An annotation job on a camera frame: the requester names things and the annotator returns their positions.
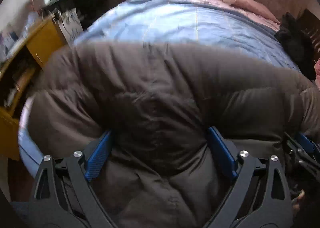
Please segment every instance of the yellow wooden desk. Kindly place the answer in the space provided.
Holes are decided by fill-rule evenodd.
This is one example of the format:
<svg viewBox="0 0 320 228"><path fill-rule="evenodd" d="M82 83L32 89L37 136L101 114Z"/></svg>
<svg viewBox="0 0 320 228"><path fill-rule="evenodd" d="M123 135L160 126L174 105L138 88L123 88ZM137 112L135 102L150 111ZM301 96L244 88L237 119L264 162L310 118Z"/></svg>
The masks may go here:
<svg viewBox="0 0 320 228"><path fill-rule="evenodd" d="M28 86L47 63L51 54L64 46L66 41L52 17L34 26L28 37L15 47L12 57L0 68L0 154L19 160L18 128L20 111L25 103ZM21 75L18 64L27 61L27 68ZM10 106L5 106L6 98L16 88Z"/></svg>

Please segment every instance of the blue comforter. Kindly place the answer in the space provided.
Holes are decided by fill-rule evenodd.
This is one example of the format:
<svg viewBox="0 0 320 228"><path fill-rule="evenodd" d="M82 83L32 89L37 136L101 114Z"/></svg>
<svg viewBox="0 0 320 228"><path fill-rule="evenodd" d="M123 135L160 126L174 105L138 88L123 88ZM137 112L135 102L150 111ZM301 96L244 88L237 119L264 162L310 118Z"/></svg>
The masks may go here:
<svg viewBox="0 0 320 228"><path fill-rule="evenodd" d="M299 71L271 28L239 12L175 0L128 0L98 19L75 44L88 39L196 42L238 49L279 67Z"/></svg>

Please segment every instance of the pink pillow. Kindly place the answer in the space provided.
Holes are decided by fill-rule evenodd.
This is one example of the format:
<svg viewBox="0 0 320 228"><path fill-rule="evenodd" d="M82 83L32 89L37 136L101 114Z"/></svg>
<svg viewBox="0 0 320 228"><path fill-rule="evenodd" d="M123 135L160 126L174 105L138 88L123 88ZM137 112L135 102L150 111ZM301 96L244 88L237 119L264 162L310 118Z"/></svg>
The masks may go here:
<svg viewBox="0 0 320 228"><path fill-rule="evenodd" d="M260 4L253 0L222 0L224 3L228 5L233 5L236 7L240 7L249 12L255 13L256 15L261 15L266 19L274 21L275 23L280 24L277 18L270 12L268 8L266 8L263 4Z"/></svg>

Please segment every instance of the brown puffer jacket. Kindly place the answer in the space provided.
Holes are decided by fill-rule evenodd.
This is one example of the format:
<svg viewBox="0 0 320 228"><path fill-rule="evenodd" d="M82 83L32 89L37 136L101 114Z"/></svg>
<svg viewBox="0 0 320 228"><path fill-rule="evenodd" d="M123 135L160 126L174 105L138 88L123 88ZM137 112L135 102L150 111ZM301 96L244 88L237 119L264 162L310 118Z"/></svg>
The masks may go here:
<svg viewBox="0 0 320 228"><path fill-rule="evenodd" d="M119 227L203 227L228 186L204 137L283 160L284 131L320 142L320 93L294 70L199 45L90 42L47 64L29 118L44 154L119 132L93 187Z"/></svg>

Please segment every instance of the bed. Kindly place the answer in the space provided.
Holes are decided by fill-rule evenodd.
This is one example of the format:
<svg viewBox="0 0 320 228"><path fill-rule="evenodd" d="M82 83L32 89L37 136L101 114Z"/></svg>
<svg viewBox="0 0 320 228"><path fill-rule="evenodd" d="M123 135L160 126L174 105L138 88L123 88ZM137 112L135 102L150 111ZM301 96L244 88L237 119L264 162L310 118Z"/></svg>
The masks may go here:
<svg viewBox="0 0 320 228"><path fill-rule="evenodd" d="M240 50L277 67L299 71L274 34L279 24L221 0L127 0L106 12L75 45L108 39L127 42L196 42ZM28 134L32 98L21 114L19 148L32 176L43 155Z"/></svg>

